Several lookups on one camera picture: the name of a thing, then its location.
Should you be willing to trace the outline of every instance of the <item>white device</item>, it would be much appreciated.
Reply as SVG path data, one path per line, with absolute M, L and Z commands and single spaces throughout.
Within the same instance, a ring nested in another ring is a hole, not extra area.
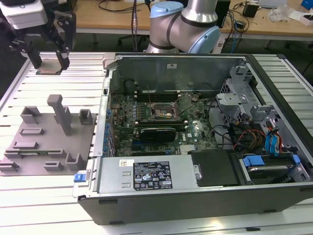
M 41 0 L 19 6 L 6 6 L 0 3 L 0 9 L 15 29 L 39 26 L 46 24 L 48 21 Z
M 301 16 L 299 21 L 305 26 L 313 26 L 313 15 Z
M 259 5 L 262 8 L 277 8 L 285 4 L 287 4 L 287 0 L 259 0 Z

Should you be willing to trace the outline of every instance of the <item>blue drive latch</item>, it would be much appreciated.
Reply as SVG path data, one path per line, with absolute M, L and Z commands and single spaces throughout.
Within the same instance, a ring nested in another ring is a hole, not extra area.
M 250 155 L 243 158 L 244 164 L 248 166 L 265 165 L 261 155 Z
M 74 175 L 74 183 L 86 182 L 86 174 L 77 173 Z

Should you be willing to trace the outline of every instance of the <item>sticker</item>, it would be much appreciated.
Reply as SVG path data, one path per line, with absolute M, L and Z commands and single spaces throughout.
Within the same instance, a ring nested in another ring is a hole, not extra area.
M 134 159 L 119 160 L 119 166 L 133 166 Z
M 177 69 L 177 64 L 167 64 L 168 69 Z
M 173 188 L 169 162 L 133 163 L 133 166 L 135 190 Z

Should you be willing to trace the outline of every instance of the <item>motherboard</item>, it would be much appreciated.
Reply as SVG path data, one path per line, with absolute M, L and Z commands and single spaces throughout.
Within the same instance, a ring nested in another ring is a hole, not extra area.
M 206 118 L 207 99 L 200 96 L 111 94 L 115 156 L 185 155 L 217 148 Z

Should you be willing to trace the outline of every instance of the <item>floor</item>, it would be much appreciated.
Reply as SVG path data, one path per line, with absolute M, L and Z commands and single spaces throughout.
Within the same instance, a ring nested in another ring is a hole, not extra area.
M 133 51 L 132 40 L 125 39 L 121 46 L 117 45 L 117 39 L 122 35 L 100 34 L 98 44 L 93 43 L 91 34 L 77 34 L 74 51 Z M 233 42 L 222 50 L 222 53 L 230 53 Z M 46 44 L 41 38 L 35 37 L 34 44 L 40 51 L 52 51 L 52 47 Z M 289 61 L 300 71 L 303 72 L 308 63 L 313 59 L 313 49 L 308 48 L 309 42 L 290 42 L 290 47 L 285 48 L 285 41 L 272 41 L 268 49 L 264 48 L 264 40 L 243 39 L 235 50 L 235 53 L 253 54 L 284 54 Z M 25 58 L 18 51 L 10 51 L 0 40 L 0 97 L 3 96 L 12 80 L 23 65 Z M 148 41 L 143 42 L 138 48 L 143 51 L 148 46 Z M 307 69 L 305 78 L 313 84 L 313 64 Z

